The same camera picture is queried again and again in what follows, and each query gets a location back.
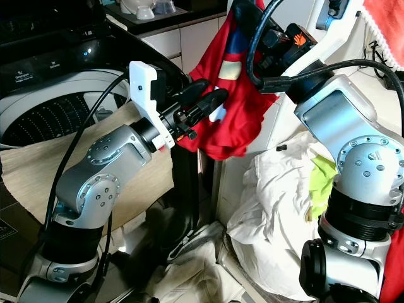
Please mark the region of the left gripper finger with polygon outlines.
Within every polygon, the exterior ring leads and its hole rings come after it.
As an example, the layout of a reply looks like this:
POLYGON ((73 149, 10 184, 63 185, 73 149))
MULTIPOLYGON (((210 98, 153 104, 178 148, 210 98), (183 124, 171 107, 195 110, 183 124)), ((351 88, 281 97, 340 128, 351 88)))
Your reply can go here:
POLYGON ((206 93, 186 107, 187 123, 222 121, 227 114, 224 103, 229 96, 230 92, 221 88, 216 88, 212 92, 206 93))
POLYGON ((207 79, 196 79, 173 95, 173 101, 179 105, 195 104, 207 90, 207 79))

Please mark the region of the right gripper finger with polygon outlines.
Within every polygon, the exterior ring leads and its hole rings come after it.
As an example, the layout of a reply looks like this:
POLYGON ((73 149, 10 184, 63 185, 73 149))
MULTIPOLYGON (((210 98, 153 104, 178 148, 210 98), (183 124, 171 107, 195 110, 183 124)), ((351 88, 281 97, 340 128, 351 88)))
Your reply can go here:
MULTIPOLYGON (((263 9, 256 1, 234 0, 233 16, 237 28, 246 35, 253 38, 259 28, 263 9)), ((259 40, 259 48, 275 48, 282 43, 282 29, 271 18, 266 21, 264 32, 259 40)))

